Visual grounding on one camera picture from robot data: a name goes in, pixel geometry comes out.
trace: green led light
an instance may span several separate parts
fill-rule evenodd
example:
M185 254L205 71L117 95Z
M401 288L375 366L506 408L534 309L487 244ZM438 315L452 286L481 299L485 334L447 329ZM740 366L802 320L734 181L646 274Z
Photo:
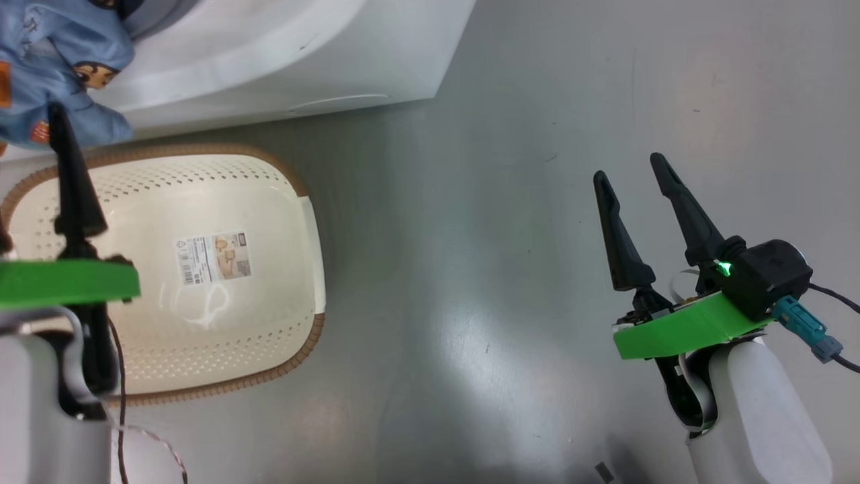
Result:
M732 264L728 262L718 262L716 263L716 269L720 271L725 277L729 277L732 275Z

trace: sticker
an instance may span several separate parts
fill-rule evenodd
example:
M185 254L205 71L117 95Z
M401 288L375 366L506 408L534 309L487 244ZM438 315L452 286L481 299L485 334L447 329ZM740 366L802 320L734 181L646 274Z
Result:
M30 140L40 145L47 145L51 141L51 131L48 123L39 121L36 126L33 126L33 131L30 132Z
M78 62L71 69L77 74L81 83L93 89L104 89L120 73L109 65L89 60Z
M12 79L9 77L9 64L0 62L0 108L12 107Z
M245 232L179 239L174 243L182 284L193 286L251 275Z

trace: white container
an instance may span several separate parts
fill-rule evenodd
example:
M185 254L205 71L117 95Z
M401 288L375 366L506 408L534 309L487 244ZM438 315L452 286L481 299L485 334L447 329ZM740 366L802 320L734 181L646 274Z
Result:
M426 99L474 0L201 0L99 103L136 139ZM10 146L2 161L38 157Z

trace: product label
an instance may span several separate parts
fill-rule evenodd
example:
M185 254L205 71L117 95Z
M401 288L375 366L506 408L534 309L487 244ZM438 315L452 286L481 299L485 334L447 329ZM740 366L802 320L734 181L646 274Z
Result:
M186 286L251 276L245 232L179 239L174 251L180 279Z

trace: wire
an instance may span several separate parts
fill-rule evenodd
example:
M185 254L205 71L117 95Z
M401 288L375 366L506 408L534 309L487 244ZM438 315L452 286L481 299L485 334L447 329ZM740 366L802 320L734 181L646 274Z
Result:
M126 474L126 459L123 453L122 444L125 440L126 432L126 362L122 357L122 344L120 344L120 336L116 332L116 326L110 319L107 320L110 324L111 336L114 337L116 344L117 358L120 360L120 432L117 437L116 459L120 464L120 479L122 484L128 484L128 474Z
M860 373L860 365L854 364L846 360L845 358L842 358L840 355L833 355L833 361L841 364L842 366L853 371L854 373Z
M128 474L126 473L126 459L123 452L123 441L125 440L126 431L136 431L142 433L146 437L149 437L161 443L164 447L167 447L167 450L169 450L170 454L173 455L173 459L176 461L176 464L182 471L182 484L188 484L188 471L185 469L185 464L182 463L182 459L179 457L179 454L177 454L173 446L170 445L170 442L159 437L154 432L147 431L144 428L138 427L136 425L126 425L126 362L122 356L122 345L120 344L120 336L116 332L116 326L114 326L114 322L110 319L108 319L108 322L110 323L111 336L114 337L114 343L116 344L117 358L120 360L120 422L118 425L114 425L114 428L117 430L118 433L116 457L120 464L120 478L122 480L122 484L128 484Z
M853 309L855 313L860 313L860 304L857 304L856 302L848 299L847 297L841 295L840 293L832 289L822 288L821 286L812 283L809 284L809 288L822 294L829 295L833 299L837 299L843 304L845 304L847 307Z
M176 450L174 450L173 445L170 445L170 442L159 437L155 432L148 431L143 427L138 427L137 425L116 425L114 427L114 429L116 429L117 431L120 431L120 432L135 431L138 433L142 433L146 437L149 437L152 440L155 440L156 442L163 445L167 450L170 451L170 454L173 455L173 460L176 461L176 465L178 465L179 468L182 469L182 482L183 482L183 484L188 484L188 473L185 470L185 464L182 463L182 459L179 457L179 454L176 453Z

